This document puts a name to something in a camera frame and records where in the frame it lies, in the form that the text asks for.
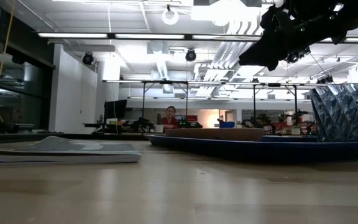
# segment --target faceted panel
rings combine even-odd
[[[319,141],[358,141],[358,84],[317,87],[310,97]]]

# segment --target gray fabric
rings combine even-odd
[[[131,144],[118,144],[114,141],[72,140],[60,137],[47,137],[30,146],[11,151],[0,151],[0,166],[14,164],[108,164],[137,162],[139,160],[140,153]]]
[[[96,142],[90,140],[47,137],[33,145],[15,149],[20,152],[61,152],[92,154],[139,154],[131,144],[117,144],[114,141]]]

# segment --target window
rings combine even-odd
[[[4,66],[0,85],[11,86],[37,96],[49,97],[52,81],[51,71],[42,70],[12,55],[0,54],[0,68],[2,62],[4,62]]]
[[[34,129],[45,129],[43,99],[0,89],[0,120],[13,126],[15,124],[33,124]]]

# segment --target blue mat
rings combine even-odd
[[[258,162],[315,162],[358,158],[358,142],[317,142],[317,138],[264,136],[261,141],[148,136],[155,146]]]

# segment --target computer monitor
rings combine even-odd
[[[177,119],[177,120],[182,120],[182,119],[185,119],[186,118],[186,116],[185,115],[175,115],[175,119]]]
[[[104,118],[124,118],[127,100],[117,100],[104,103]]]

